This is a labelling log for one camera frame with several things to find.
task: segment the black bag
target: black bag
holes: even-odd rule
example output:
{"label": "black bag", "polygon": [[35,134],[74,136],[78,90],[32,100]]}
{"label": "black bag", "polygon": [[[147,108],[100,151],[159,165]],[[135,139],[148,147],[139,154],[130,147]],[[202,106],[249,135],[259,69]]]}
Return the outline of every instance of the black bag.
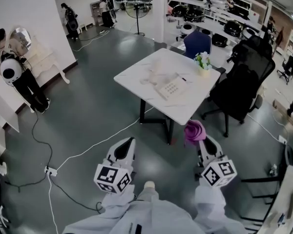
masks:
{"label": "black bag", "polygon": [[68,26],[72,31],[75,31],[78,29],[78,23],[76,20],[77,15],[75,14],[75,12],[71,9],[68,8],[66,10],[66,19],[68,21]]}

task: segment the pink cloth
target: pink cloth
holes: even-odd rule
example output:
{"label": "pink cloth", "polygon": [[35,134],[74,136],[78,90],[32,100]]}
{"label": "pink cloth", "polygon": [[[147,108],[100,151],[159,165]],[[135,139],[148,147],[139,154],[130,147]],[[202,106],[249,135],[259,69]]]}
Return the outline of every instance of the pink cloth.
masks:
{"label": "pink cloth", "polygon": [[185,127],[185,143],[196,145],[200,140],[206,139],[204,126],[198,120],[189,120]]}

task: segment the small box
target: small box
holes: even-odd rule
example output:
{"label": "small box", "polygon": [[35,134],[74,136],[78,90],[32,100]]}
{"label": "small box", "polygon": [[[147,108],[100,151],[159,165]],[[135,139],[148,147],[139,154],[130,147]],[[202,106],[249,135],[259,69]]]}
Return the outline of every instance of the small box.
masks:
{"label": "small box", "polygon": [[237,176],[232,160],[211,162],[202,172],[202,177],[211,187],[223,187]]}
{"label": "small box", "polygon": [[127,169],[99,164],[94,182],[106,193],[121,194],[130,184],[131,177]]}

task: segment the black cable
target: black cable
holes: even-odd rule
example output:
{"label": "black cable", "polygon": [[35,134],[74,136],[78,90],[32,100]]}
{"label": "black cable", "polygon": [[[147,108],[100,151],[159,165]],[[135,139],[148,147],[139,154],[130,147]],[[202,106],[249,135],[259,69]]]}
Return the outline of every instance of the black cable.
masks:
{"label": "black cable", "polygon": [[[37,125],[37,122],[38,122],[38,120],[39,120],[39,117],[38,117],[38,114],[37,114],[36,111],[35,111],[35,113],[36,113],[36,116],[37,116],[37,120],[36,120],[36,122],[35,122],[35,124],[34,124],[32,130],[31,130],[31,134],[32,134],[32,136],[33,136],[33,138],[34,138],[34,140],[35,140],[36,142],[41,143],[41,144],[48,145],[48,146],[50,147],[51,154],[50,154],[50,158],[49,158],[48,163],[47,163],[47,167],[49,167],[49,163],[50,163],[51,158],[52,158],[52,155],[53,155],[53,149],[52,149],[52,147],[51,147],[51,145],[50,145],[49,143],[47,143],[47,142],[43,142],[43,141],[40,141],[40,140],[37,140],[37,139],[35,138],[35,136],[34,136],[34,129],[35,129],[35,126]],[[5,181],[4,183],[7,184],[7,185],[10,185],[10,186],[17,187],[17,188],[18,188],[18,191],[19,191],[19,193],[20,193],[20,192],[21,192],[21,187],[26,187],[26,186],[30,186],[30,185],[37,185],[37,184],[43,182],[43,181],[45,180],[45,178],[46,178],[46,173],[44,174],[43,179],[41,179],[41,180],[39,180],[39,181],[37,181],[37,182],[26,183],[26,184],[23,184],[23,185],[14,185],[14,184],[12,184],[12,183],[10,183],[10,182],[7,182],[7,181]]]}
{"label": "black cable", "polygon": [[37,114],[36,111],[35,111],[35,114],[36,114],[36,116],[37,116],[37,120],[36,120],[36,122],[35,122],[33,128],[31,129],[31,135],[33,136],[33,138],[34,138],[34,140],[35,140],[36,142],[41,143],[41,144],[45,144],[45,145],[48,145],[48,146],[49,146],[50,151],[51,151],[50,158],[49,158],[48,163],[47,163],[47,167],[49,167],[49,164],[50,164],[50,161],[51,161],[51,158],[52,158],[52,155],[53,155],[53,149],[52,149],[52,147],[51,147],[51,145],[50,145],[49,143],[47,143],[47,142],[43,142],[43,141],[40,141],[40,140],[37,140],[36,137],[34,136],[34,129],[35,129],[35,126],[36,126],[36,124],[37,124],[37,122],[38,122],[38,120],[39,120],[39,117],[38,117],[38,114]]}
{"label": "black cable", "polygon": [[102,210],[103,207],[101,206],[101,208],[98,209],[98,204],[101,204],[101,202],[97,202],[97,204],[96,204],[96,208],[95,208],[95,209],[90,208],[90,207],[87,207],[87,206],[85,206],[85,205],[83,205],[83,204],[77,202],[77,201],[74,200],[70,195],[68,195],[68,194],[63,190],[63,188],[62,188],[61,186],[57,185],[57,184],[52,180],[51,176],[50,176],[50,179],[51,179],[52,183],[53,183],[56,187],[60,188],[61,191],[64,192],[64,194],[65,194],[66,196],[68,196],[68,197],[69,197],[72,201],[74,201],[76,204],[78,204],[78,205],[80,205],[80,206],[83,206],[83,207],[85,207],[86,209],[89,209],[89,210],[92,210],[92,211],[96,211],[98,214],[101,214],[100,210]]}

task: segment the table leg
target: table leg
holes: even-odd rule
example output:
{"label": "table leg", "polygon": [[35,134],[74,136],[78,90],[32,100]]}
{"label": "table leg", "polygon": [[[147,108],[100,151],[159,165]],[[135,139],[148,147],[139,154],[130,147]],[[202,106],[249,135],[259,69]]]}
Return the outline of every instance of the table leg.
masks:
{"label": "table leg", "polygon": [[165,135],[167,137],[167,144],[170,145],[171,140],[172,140],[172,134],[174,131],[174,123],[175,122],[171,118],[167,117],[169,119],[169,127],[168,127],[166,119],[153,119],[153,118],[145,119],[145,111],[146,111],[146,102],[141,99],[141,102],[140,102],[140,124],[145,124],[145,123],[162,124],[164,126]]}

